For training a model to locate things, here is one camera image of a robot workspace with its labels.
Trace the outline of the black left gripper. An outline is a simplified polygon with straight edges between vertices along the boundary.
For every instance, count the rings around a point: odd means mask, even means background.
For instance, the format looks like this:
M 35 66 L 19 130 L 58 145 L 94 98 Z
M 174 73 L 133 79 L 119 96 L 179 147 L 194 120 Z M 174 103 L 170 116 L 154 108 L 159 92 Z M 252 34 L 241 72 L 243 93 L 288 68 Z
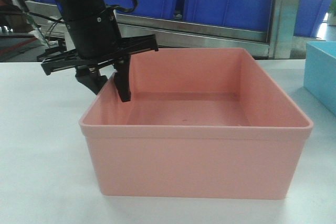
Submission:
M 131 101 L 129 70 L 131 55 L 158 51 L 155 35 L 122 37 L 112 9 L 89 18 L 65 22 L 75 49 L 43 60 L 41 66 L 46 75 L 76 68 L 76 80 L 95 95 L 103 88 L 108 78 L 100 74 L 96 66 L 114 66 L 114 84 L 122 102 Z

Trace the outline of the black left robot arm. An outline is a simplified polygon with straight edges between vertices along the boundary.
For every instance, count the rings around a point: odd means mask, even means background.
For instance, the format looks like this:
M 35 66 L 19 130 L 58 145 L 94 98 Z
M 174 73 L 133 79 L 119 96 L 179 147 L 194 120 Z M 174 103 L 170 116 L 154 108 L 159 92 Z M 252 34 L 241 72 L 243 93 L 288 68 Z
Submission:
M 129 69 L 131 56 L 146 51 L 158 51 L 155 35 L 122 37 L 114 11 L 134 11 L 138 5 L 132 0 L 131 8 L 106 5 L 104 0 L 55 0 L 74 49 L 53 55 L 45 53 L 42 61 L 46 75 L 75 68 L 78 82 L 98 94 L 107 81 L 100 69 L 113 66 L 113 78 L 120 100 L 131 100 Z

